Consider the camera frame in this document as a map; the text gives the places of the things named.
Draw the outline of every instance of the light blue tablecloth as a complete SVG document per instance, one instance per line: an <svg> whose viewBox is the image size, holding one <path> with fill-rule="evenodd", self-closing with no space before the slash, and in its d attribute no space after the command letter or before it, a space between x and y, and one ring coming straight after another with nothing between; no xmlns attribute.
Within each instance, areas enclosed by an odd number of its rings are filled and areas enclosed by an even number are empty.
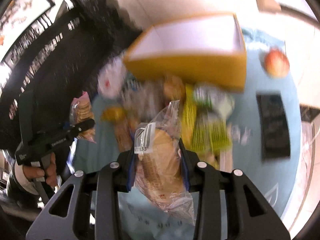
<svg viewBox="0 0 320 240"><path fill-rule="evenodd" d="M300 154L301 122L297 92L291 75L281 80L271 79L260 64L262 49L270 46L283 47L283 42L260 31L243 30L243 33L247 46L246 87L244 94L234 94L236 108L229 121L250 128L253 136L246 146L234 143L234 167L242 169L264 195L269 194L266 195L267 199L270 199L277 214L281 216L293 188ZM281 91L290 130L290 159L262 162L256 91ZM96 117L97 143L78 140L74 158L75 170L90 173L117 160L119 151L113 127L108 122L99 121L104 108L114 103L100 96L94 99L92 106ZM196 209L198 195L193 194L193 198ZM128 194L119 193L119 207L122 227L134 240L193 238L193 226L161 212L136 188ZM225 210L222 210L222 236L223 239L227 238Z"/></svg>
<svg viewBox="0 0 320 240"><path fill-rule="evenodd" d="M257 30L243 29L243 34L247 47L245 91L233 94L236 108L229 121L251 129L252 138L246 146L234 143L233 164L235 169L244 171L281 217L293 189L300 157L301 117L297 90L290 73L284 79L274 79L266 74L260 63L265 49L283 49L284 42ZM290 134L290 158L262 161L257 92L281 93Z"/></svg>

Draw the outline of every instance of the hand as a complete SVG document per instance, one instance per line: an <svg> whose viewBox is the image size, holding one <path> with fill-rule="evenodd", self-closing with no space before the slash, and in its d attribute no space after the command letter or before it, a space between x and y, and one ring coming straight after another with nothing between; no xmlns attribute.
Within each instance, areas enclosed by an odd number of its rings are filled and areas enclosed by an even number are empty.
<svg viewBox="0 0 320 240"><path fill-rule="evenodd" d="M56 156L54 153L50 156L50 165L45 170L45 174L47 175L46 183L55 187L58 184L57 181L57 167L56 167ZM41 168L31 167L31 166L23 166L23 173L28 180L41 178L44 176L44 171Z"/></svg>

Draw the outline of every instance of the cardboard box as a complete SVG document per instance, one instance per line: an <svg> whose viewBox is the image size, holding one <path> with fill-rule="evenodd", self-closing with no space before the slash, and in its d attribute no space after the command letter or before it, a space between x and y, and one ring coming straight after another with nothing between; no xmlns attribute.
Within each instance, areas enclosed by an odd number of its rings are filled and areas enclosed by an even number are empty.
<svg viewBox="0 0 320 240"><path fill-rule="evenodd" d="M170 73L191 84L243 91L247 62L236 15L217 13L149 28L129 47L124 64L141 81Z"/></svg>

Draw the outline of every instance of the smartphone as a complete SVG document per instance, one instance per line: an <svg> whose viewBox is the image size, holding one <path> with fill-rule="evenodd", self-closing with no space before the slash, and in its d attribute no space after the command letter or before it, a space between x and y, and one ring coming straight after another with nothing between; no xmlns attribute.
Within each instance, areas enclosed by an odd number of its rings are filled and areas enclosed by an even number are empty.
<svg viewBox="0 0 320 240"><path fill-rule="evenodd" d="M262 158L290 157L290 136L280 93L257 94Z"/></svg>

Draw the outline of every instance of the plastic bag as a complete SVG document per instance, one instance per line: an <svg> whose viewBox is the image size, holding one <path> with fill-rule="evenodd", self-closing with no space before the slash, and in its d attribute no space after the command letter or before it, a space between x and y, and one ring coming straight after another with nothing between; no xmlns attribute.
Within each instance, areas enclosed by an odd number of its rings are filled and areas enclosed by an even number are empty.
<svg viewBox="0 0 320 240"><path fill-rule="evenodd" d="M77 123L83 122L87 119L94 119L92 112L92 107L87 92L82 92L82 96L79 98L74 98L71 103L70 109L70 124L75 125ZM95 129L91 128L84 131L78 135L78 139L85 139L90 142L94 141Z"/></svg>
<svg viewBox="0 0 320 240"><path fill-rule="evenodd" d="M98 76L98 92L105 98L117 98L120 95L127 69L122 62L123 55L105 65Z"/></svg>
<svg viewBox="0 0 320 240"><path fill-rule="evenodd" d="M179 101L172 101L150 123L141 123L137 129L135 186L161 210L194 225L192 196L184 187L180 170L178 109Z"/></svg>
<svg viewBox="0 0 320 240"><path fill-rule="evenodd" d="M236 141L242 146L245 146L249 143L250 138L252 137L252 130L249 127L232 125L231 137L233 141Z"/></svg>
<svg viewBox="0 0 320 240"><path fill-rule="evenodd" d="M114 124L115 136L118 142L119 152L129 151L133 141L130 136L130 130L127 119Z"/></svg>
<svg viewBox="0 0 320 240"><path fill-rule="evenodd" d="M196 121L191 149L198 155L217 152L232 146L226 121L210 112L201 113Z"/></svg>
<svg viewBox="0 0 320 240"><path fill-rule="evenodd" d="M235 108L233 97L212 85L201 84L195 87L193 97L197 104L211 108L224 120L232 114Z"/></svg>
<svg viewBox="0 0 320 240"><path fill-rule="evenodd" d="M134 89L125 89L122 93L122 105L142 122L149 122L165 106L162 84L146 81Z"/></svg>
<svg viewBox="0 0 320 240"><path fill-rule="evenodd" d="M193 101L192 93L193 87L186 84L186 101L183 107L181 122L181 138L186 149L191 147L192 134L197 118L197 106Z"/></svg>

